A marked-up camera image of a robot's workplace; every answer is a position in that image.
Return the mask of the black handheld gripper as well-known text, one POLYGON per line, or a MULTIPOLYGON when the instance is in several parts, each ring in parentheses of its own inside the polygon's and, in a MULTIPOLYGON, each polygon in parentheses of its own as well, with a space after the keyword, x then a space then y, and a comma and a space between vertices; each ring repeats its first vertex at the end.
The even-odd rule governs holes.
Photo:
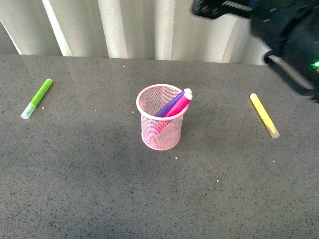
POLYGON ((300 95, 319 99, 317 0, 195 0, 194 15, 250 20, 251 33, 269 48, 264 62, 300 95))

